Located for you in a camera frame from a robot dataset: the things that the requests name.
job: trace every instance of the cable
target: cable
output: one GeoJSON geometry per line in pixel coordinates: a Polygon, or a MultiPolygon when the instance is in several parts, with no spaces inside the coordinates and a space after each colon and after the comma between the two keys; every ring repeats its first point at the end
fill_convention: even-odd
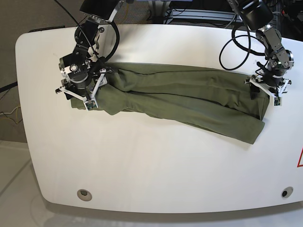
{"type": "Polygon", "coordinates": [[[79,24],[81,24],[81,22],[82,22],[83,20],[85,20],[85,18],[87,18],[87,16],[85,16],[85,17],[79,22],[79,24]]]}
{"type": "MultiPolygon", "coordinates": [[[[239,24],[239,25],[235,25],[232,29],[232,38],[235,37],[235,34],[236,34],[236,31],[241,27],[242,25],[239,24]]],[[[248,51],[248,49],[244,46],[242,46],[240,43],[237,42],[236,39],[233,40],[233,42],[236,44],[237,47],[239,47],[241,50],[243,51],[248,51]]],[[[256,52],[254,50],[250,50],[250,53],[256,55],[256,56],[265,56],[264,53],[260,53],[260,52],[256,52]]]]}
{"type": "Polygon", "coordinates": [[[115,45],[114,45],[112,51],[105,58],[105,61],[108,61],[115,54],[115,52],[116,52],[116,50],[118,48],[119,42],[120,42],[120,34],[119,34],[119,30],[118,30],[117,25],[114,23],[114,21],[111,22],[110,25],[113,27],[113,29],[114,29],[114,31],[116,33],[116,42],[115,42],[115,45]]]}
{"type": "Polygon", "coordinates": [[[4,91],[7,91],[7,90],[10,90],[11,88],[16,87],[16,86],[18,86],[18,82],[17,81],[14,82],[14,83],[8,84],[8,85],[6,85],[4,87],[0,87],[0,93],[2,93],[4,91]]]}
{"type": "Polygon", "coordinates": [[[21,106],[16,106],[10,113],[3,113],[3,112],[1,112],[0,115],[2,115],[2,114],[10,115],[10,114],[12,114],[15,110],[17,110],[19,107],[21,107],[21,106]]]}
{"type": "MultiPolygon", "coordinates": [[[[266,67],[266,65],[268,64],[269,60],[266,61],[266,63],[263,65],[264,67],[266,67]]],[[[260,70],[262,70],[261,68],[259,68],[258,70],[255,71],[256,74],[263,76],[264,74],[260,74],[258,73],[260,70]]]]}
{"type": "Polygon", "coordinates": [[[18,107],[16,109],[16,121],[18,122],[18,107]]]}
{"type": "Polygon", "coordinates": [[[94,55],[96,56],[96,58],[98,59],[98,61],[100,61],[102,64],[103,62],[101,61],[101,59],[98,57],[97,52],[95,51],[95,49],[93,48],[93,46],[91,45],[89,39],[87,38],[87,36],[85,35],[84,31],[81,28],[81,25],[76,21],[76,19],[72,16],[72,14],[69,13],[69,11],[63,6],[61,5],[60,2],[58,2],[57,0],[54,0],[54,2],[56,2],[71,18],[72,20],[77,24],[77,27],[80,29],[80,31],[83,33],[85,39],[87,40],[87,42],[89,43],[89,46],[91,47],[91,49],[93,50],[94,55]]]}
{"type": "Polygon", "coordinates": [[[10,89],[9,89],[9,90],[7,90],[7,92],[5,92],[5,93],[4,93],[4,95],[3,95],[3,96],[0,98],[0,100],[1,100],[1,99],[3,99],[3,98],[4,98],[4,96],[5,96],[5,95],[6,95],[6,94],[7,94],[9,91],[10,91],[10,89]]]}
{"type": "Polygon", "coordinates": [[[224,47],[222,48],[222,50],[221,50],[221,52],[220,52],[220,55],[219,55],[219,63],[220,63],[220,65],[221,65],[221,67],[222,67],[223,69],[225,69],[225,70],[227,70],[227,71],[236,70],[236,69],[240,68],[240,67],[246,62],[246,60],[248,59],[248,57],[249,57],[249,55],[250,55],[250,48],[251,48],[251,39],[250,39],[251,36],[250,36],[250,31],[248,30],[248,27],[247,27],[247,26],[246,26],[246,28],[247,28],[247,35],[239,35],[239,36],[236,36],[236,37],[230,39],[230,40],[224,45],[224,47]],[[231,41],[233,41],[234,39],[239,38],[239,37],[248,37],[248,51],[247,51],[247,55],[246,55],[244,61],[243,61],[240,65],[238,65],[238,66],[235,67],[235,68],[229,69],[229,68],[223,66],[223,64],[222,64],[222,62],[221,62],[221,55],[222,55],[223,50],[225,49],[225,47],[226,47],[231,41]]]}
{"type": "MultiPolygon", "coordinates": [[[[82,30],[80,24],[76,21],[76,19],[72,16],[72,14],[69,13],[69,11],[63,6],[61,5],[60,2],[58,2],[57,0],[54,0],[54,2],[56,2],[72,19],[73,21],[77,24],[77,27],[80,29],[80,31],[83,33],[85,39],[87,40],[87,42],[89,43],[89,46],[91,47],[91,49],[93,50],[94,55],[96,56],[97,60],[100,61],[100,63],[103,65],[102,60],[98,57],[98,53],[95,51],[95,49],[93,48],[93,46],[91,45],[89,39],[87,38],[87,36],[85,35],[84,31],[82,30]]],[[[111,53],[106,57],[106,61],[108,61],[116,52],[117,47],[119,45],[119,41],[120,41],[120,34],[119,34],[119,30],[116,26],[116,24],[114,23],[114,21],[109,23],[115,30],[116,32],[116,43],[114,45],[113,50],[111,51],[111,53]]]]}
{"type": "Polygon", "coordinates": [[[185,8],[183,11],[179,11],[179,10],[177,10],[177,9],[175,9],[175,8],[173,8],[175,11],[178,11],[178,12],[180,12],[180,13],[178,13],[176,16],[179,16],[180,14],[182,14],[182,13],[184,13],[185,12],[185,10],[187,10],[187,8],[185,8]]]}
{"type": "Polygon", "coordinates": [[[4,112],[0,112],[0,114],[3,114],[5,116],[5,117],[0,118],[0,121],[9,119],[9,120],[12,120],[15,124],[19,124],[21,121],[23,121],[23,119],[21,119],[20,121],[17,122],[13,118],[8,117],[4,112]]]}
{"type": "Polygon", "coordinates": [[[122,23],[125,21],[125,19],[126,19],[126,17],[127,17],[127,14],[128,14],[128,8],[129,8],[129,4],[127,4],[127,6],[126,6],[126,13],[125,13],[125,15],[124,15],[123,20],[122,20],[120,23],[118,23],[118,24],[122,24],[122,23]]]}
{"type": "Polygon", "coordinates": [[[224,27],[224,28],[227,28],[229,25],[232,24],[232,22],[237,18],[237,14],[235,13],[235,15],[233,15],[233,18],[232,20],[224,27]]]}

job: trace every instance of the metal bracket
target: metal bracket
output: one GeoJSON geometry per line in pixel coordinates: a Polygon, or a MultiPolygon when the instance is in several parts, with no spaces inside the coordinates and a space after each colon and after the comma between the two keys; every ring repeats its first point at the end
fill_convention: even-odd
{"type": "Polygon", "coordinates": [[[279,86],[278,91],[274,94],[269,91],[270,87],[267,84],[260,83],[259,80],[260,80],[259,77],[256,77],[256,78],[250,77],[249,82],[245,82],[245,83],[251,83],[251,84],[255,85],[256,87],[259,87],[266,94],[268,94],[269,96],[272,96],[274,98],[274,105],[281,105],[283,93],[287,93],[286,87],[288,84],[291,84],[291,81],[289,79],[283,79],[283,85],[279,86]]]}
{"type": "Polygon", "coordinates": [[[94,86],[94,89],[93,89],[92,93],[90,94],[90,100],[87,100],[86,97],[82,97],[82,96],[77,95],[76,93],[74,93],[72,91],[69,91],[69,90],[65,89],[64,86],[60,87],[59,90],[68,94],[68,95],[71,95],[71,96],[81,100],[84,103],[84,106],[85,106],[87,111],[91,110],[92,108],[98,108],[99,105],[98,105],[98,102],[97,102],[97,99],[96,99],[97,91],[98,91],[99,87],[107,84],[107,79],[105,77],[106,69],[102,69],[102,70],[100,70],[100,72],[102,74],[98,78],[98,80],[97,80],[97,82],[94,86]]]}

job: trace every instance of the screw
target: screw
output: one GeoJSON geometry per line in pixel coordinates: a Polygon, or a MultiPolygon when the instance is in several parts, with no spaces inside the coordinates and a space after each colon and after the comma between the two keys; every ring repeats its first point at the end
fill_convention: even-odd
{"type": "Polygon", "coordinates": [[[86,59],[85,60],[85,64],[89,65],[91,63],[91,60],[90,59],[86,59]]]}
{"type": "Polygon", "coordinates": [[[71,65],[71,71],[75,72],[75,71],[77,71],[77,70],[78,70],[78,66],[75,65],[75,64],[72,64],[72,65],[71,65]]]}
{"type": "Polygon", "coordinates": [[[104,32],[104,27],[100,27],[100,28],[99,28],[99,32],[100,32],[100,33],[103,33],[103,32],[104,32]]]}

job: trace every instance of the metal frame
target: metal frame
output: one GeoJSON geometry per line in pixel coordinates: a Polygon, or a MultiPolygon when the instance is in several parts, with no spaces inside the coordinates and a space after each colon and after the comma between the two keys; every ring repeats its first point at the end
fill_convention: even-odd
{"type": "Polygon", "coordinates": [[[60,87],[59,90],[66,93],[66,94],[69,94],[69,95],[71,95],[71,96],[73,96],[73,97],[75,97],[79,100],[81,100],[84,103],[84,106],[85,106],[87,111],[91,110],[92,107],[98,108],[99,105],[98,105],[98,102],[96,100],[97,91],[98,91],[99,87],[107,84],[107,79],[105,77],[106,70],[103,69],[103,70],[100,70],[100,72],[102,74],[100,75],[100,77],[98,78],[98,80],[95,84],[95,87],[92,91],[92,94],[90,95],[90,100],[87,100],[86,97],[82,97],[80,95],[77,95],[77,94],[73,93],[72,91],[69,91],[69,90],[65,89],[65,87],[60,87]]]}
{"type": "Polygon", "coordinates": [[[249,83],[252,83],[256,87],[259,87],[262,89],[266,94],[269,96],[272,96],[274,98],[273,105],[282,105],[282,96],[283,93],[287,93],[287,85],[291,83],[289,79],[284,79],[283,80],[283,85],[278,87],[278,94],[273,94],[272,92],[269,91],[269,86],[267,84],[261,84],[258,81],[261,80],[261,78],[258,76],[256,78],[250,78],[249,83]]]}
{"type": "Polygon", "coordinates": [[[167,11],[170,1],[148,1],[150,10],[152,11],[151,15],[153,17],[164,16],[167,11]]]}
{"type": "MultiPolygon", "coordinates": [[[[172,19],[200,19],[200,20],[219,20],[230,21],[232,20],[234,13],[212,11],[212,10],[200,10],[200,9],[173,9],[171,13],[172,19]]],[[[242,22],[241,18],[237,16],[235,22],[242,22]]]]}

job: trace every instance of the gray floor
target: gray floor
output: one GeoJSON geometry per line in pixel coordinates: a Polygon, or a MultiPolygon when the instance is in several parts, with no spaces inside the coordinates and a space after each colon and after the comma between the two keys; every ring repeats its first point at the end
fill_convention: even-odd
{"type": "MultiPolygon", "coordinates": [[[[61,0],[70,13],[78,20],[84,18],[79,11],[83,0],[61,0]]],[[[146,24],[149,16],[147,2],[135,2],[129,6],[124,4],[115,17],[117,24],[146,24]]],[[[15,43],[20,35],[32,29],[61,26],[75,26],[69,16],[53,0],[1,0],[0,1],[0,87],[17,80],[15,65],[15,43]]],[[[18,106],[18,88],[12,88],[0,100],[0,112],[10,112],[18,106]]],[[[18,119],[22,119],[22,112],[18,111],[18,119]]],[[[23,122],[18,125],[12,120],[4,119],[0,115],[0,140],[26,142],[23,122]]]]}

